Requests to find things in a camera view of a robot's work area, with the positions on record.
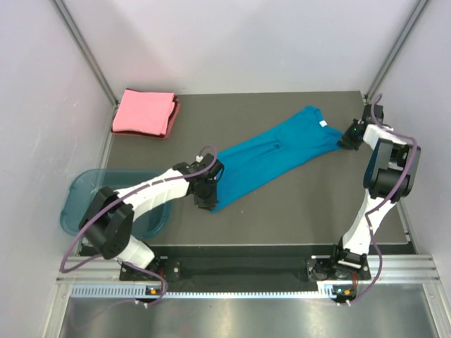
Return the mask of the blue t shirt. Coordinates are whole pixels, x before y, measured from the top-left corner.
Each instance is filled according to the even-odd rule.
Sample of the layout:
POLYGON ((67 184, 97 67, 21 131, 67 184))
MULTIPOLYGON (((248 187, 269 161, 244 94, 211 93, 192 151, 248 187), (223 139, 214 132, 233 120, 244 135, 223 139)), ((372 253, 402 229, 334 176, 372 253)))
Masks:
POLYGON ((218 154, 224 165, 217 185, 217 213, 288 171, 340 147, 343 133, 319 108, 306 106, 286 121, 218 154))

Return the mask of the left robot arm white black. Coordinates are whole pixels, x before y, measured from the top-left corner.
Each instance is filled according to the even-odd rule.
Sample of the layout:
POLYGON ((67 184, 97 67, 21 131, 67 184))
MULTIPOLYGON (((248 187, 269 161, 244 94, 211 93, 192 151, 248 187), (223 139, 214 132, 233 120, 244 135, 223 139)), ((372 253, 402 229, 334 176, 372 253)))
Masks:
POLYGON ((153 209, 189 195, 198 208, 215 209, 217 177, 223 170, 222 162, 207 154, 131 187, 102 187, 83 215, 79 229, 87 228, 84 237, 102 258, 130 263, 144 279, 152 279, 158 275, 160 263, 148 245, 132 235, 133 223, 153 209))

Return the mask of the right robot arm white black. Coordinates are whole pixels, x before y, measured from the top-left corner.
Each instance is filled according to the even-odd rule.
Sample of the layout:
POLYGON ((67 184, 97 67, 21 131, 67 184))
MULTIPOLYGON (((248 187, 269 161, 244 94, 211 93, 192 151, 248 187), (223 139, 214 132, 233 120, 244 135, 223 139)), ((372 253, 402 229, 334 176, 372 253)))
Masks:
POLYGON ((339 141, 340 147, 357 150, 367 144, 371 158, 364 173, 364 200, 350 229, 326 258, 307 260, 307 275, 314 281, 369 280, 367 257, 376 248, 375 234, 393 207, 414 186, 421 147, 413 137, 396 133, 384 124, 382 105, 367 104, 339 141))

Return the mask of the pink folded t shirt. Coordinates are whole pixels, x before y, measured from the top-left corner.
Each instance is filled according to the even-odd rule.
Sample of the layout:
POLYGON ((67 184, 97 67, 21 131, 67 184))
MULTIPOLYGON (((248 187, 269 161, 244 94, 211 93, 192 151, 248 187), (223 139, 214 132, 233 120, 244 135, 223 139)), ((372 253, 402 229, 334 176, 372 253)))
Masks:
POLYGON ((137 133, 165 137, 175 112, 172 92, 139 92, 126 89, 113 119, 112 133, 137 133))

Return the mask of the blue translucent plastic bin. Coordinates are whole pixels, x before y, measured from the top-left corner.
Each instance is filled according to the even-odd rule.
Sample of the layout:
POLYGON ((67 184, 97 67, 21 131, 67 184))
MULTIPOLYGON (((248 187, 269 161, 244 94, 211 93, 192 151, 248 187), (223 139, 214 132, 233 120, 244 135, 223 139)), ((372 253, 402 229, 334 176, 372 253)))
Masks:
MULTIPOLYGON (((61 211, 60 224, 63 230, 75 236, 79 224, 95 194, 104 186, 112 190, 135 186, 151 180, 160 173, 155 170, 137 169, 92 169, 76 177, 69 188, 65 206, 61 211)), ((173 204, 167 202, 141 215, 132 226, 132 235, 144 240, 156 236, 168 223, 173 204)))

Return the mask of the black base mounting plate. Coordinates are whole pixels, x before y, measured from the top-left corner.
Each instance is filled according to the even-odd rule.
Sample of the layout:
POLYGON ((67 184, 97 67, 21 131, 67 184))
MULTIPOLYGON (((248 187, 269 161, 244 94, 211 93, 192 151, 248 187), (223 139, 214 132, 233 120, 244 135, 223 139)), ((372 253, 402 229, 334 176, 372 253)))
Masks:
POLYGON ((326 280, 368 280, 367 263, 360 269, 334 264, 326 258, 297 256, 274 257, 156 257, 144 269, 164 277, 169 282, 202 278, 234 278, 261 276, 262 278, 289 278, 306 282, 326 280))

